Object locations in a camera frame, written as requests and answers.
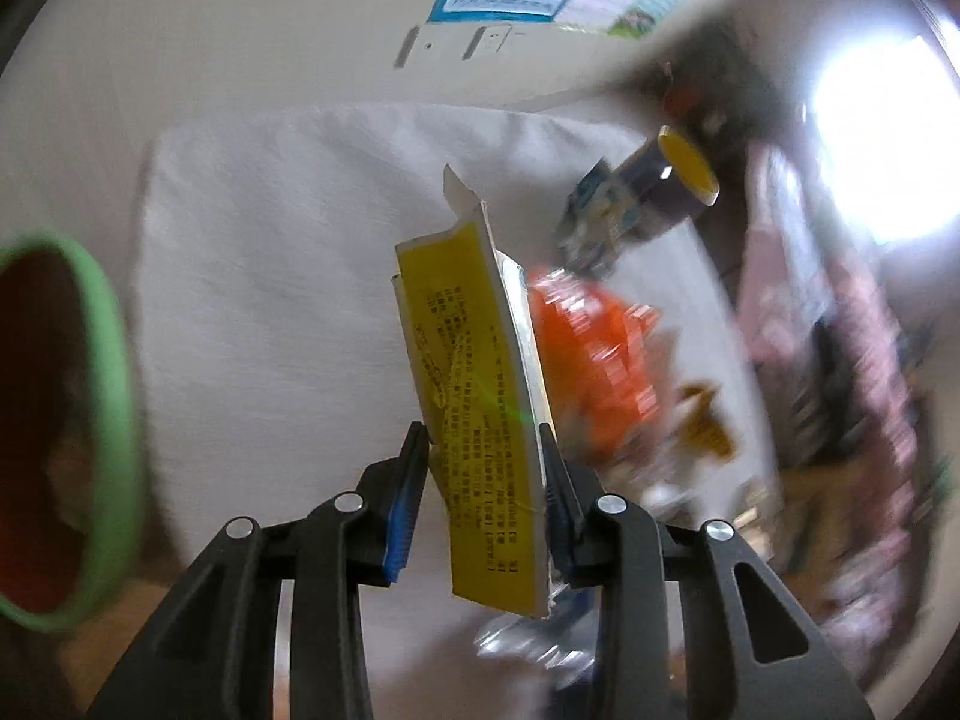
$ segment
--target orange plastic wrapper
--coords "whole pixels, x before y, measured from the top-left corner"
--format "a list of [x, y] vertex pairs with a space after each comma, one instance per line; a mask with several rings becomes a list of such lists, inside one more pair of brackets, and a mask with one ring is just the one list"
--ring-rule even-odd
[[529, 300], [563, 451], [598, 467], [642, 463], [659, 417], [643, 340], [659, 312], [566, 271], [536, 275]]

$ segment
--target bright light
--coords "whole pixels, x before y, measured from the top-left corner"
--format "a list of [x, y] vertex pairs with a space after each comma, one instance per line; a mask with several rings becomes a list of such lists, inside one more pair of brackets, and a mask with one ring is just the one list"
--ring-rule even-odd
[[843, 55], [814, 110], [837, 205], [877, 242], [925, 235], [960, 214], [960, 95], [923, 38]]

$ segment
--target white tablecloth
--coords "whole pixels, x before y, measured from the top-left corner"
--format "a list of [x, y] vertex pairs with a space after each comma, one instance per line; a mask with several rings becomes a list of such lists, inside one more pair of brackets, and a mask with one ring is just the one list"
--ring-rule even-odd
[[[137, 345], [160, 501], [194, 557], [227, 519], [303, 517], [400, 448], [419, 418], [390, 284], [394, 245], [445, 229], [443, 165], [488, 201], [498, 247], [556, 261], [565, 196], [635, 132], [532, 114], [359, 105], [222, 119], [162, 135], [147, 173]], [[730, 309], [692, 226], [636, 247], [611, 285], [680, 328], [683, 379], [722, 385], [741, 457], [704, 466], [702, 516], [727, 517], [772, 450]], [[535, 681], [477, 661], [488, 613], [449, 592], [428, 483], [410, 565], [362, 596], [381, 720], [527, 718]]]

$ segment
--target green ring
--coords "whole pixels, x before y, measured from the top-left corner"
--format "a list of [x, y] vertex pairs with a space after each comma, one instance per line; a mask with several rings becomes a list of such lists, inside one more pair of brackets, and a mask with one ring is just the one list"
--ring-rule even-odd
[[39, 250], [59, 253], [77, 284], [88, 356], [90, 427], [96, 440], [93, 514], [73, 592], [48, 613], [23, 610], [0, 592], [0, 613], [34, 631], [51, 632], [90, 617], [128, 575], [143, 530], [145, 488], [126, 333], [109, 280], [78, 242], [47, 234], [0, 250], [0, 272]]

